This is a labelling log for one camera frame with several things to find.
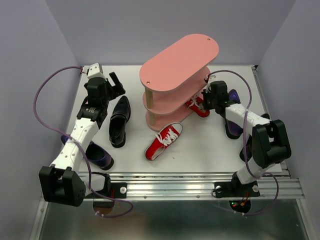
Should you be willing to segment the red sneaker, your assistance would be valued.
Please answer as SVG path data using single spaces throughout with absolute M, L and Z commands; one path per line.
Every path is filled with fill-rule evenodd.
M 192 96 L 187 102 L 184 103 L 188 109 L 191 109 L 195 112 L 200 118 L 207 118 L 210 115 L 209 110 L 204 110 L 203 108 L 203 99 L 198 95 L 195 94 Z
M 154 140 L 146 148 L 145 159 L 154 161 L 180 137 L 182 132 L 183 126 L 179 122 L 173 122 L 163 127 L 155 134 Z

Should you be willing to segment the purple loafer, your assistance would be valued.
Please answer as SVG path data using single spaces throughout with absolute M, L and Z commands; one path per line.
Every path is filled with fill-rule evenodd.
M 231 101 L 234 101 L 236 104 L 241 103 L 239 95 L 235 89 L 231 89 L 228 95 Z M 224 126 L 227 137 L 232 140 L 239 139 L 241 134 L 243 133 L 243 129 L 239 125 L 229 120 L 225 120 Z
M 58 155 L 58 169 L 71 169 L 73 171 L 78 171 L 80 164 L 82 162 L 83 154 L 79 151 L 79 148 L 73 141 L 67 144 L 67 150 L 65 151 L 65 144 L 69 140 L 66 135 L 62 135 L 60 140 L 63 144 L 60 153 Z M 99 167 L 101 170 L 109 170 L 113 164 L 114 159 L 112 156 L 101 146 L 97 145 L 91 141 L 88 146 L 85 144 L 80 145 L 85 151 L 85 155 L 90 163 Z

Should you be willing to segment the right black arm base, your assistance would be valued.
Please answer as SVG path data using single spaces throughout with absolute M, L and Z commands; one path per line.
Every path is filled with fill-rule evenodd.
M 236 173 L 232 175 L 230 181 L 218 181 L 214 183 L 214 189 L 216 198 L 236 198 L 236 197 L 259 197 L 260 191 L 258 182 L 253 181 L 251 183 L 242 184 Z

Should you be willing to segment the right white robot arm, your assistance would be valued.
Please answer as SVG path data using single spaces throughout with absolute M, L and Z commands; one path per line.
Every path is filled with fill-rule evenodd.
M 238 93 L 228 90 L 224 81 L 213 81 L 203 91 L 205 110 L 214 110 L 225 121 L 225 131 L 229 138 L 243 137 L 244 146 L 241 159 L 245 166 L 235 173 L 230 182 L 231 192 L 242 195 L 248 184 L 254 182 L 275 164 L 292 155 L 286 127 L 281 120 L 270 120 L 244 107 Z

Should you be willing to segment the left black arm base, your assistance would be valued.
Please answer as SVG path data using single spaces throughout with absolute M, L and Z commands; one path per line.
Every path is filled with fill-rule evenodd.
M 100 195 L 113 199 L 125 199 L 127 197 L 127 183 L 114 182 L 107 173 L 93 172 L 91 186 Z

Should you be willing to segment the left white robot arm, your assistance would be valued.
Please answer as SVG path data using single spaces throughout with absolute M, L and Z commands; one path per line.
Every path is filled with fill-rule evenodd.
M 109 76 L 114 85 L 103 74 L 88 78 L 84 84 L 87 96 L 81 103 L 71 134 L 66 136 L 67 141 L 50 166 L 40 169 L 45 201 L 78 207 L 94 191 L 92 173 L 87 180 L 81 179 L 80 165 L 82 161 L 89 161 L 86 150 L 107 117 L 109 102 L 126 92 L 115 72 Z

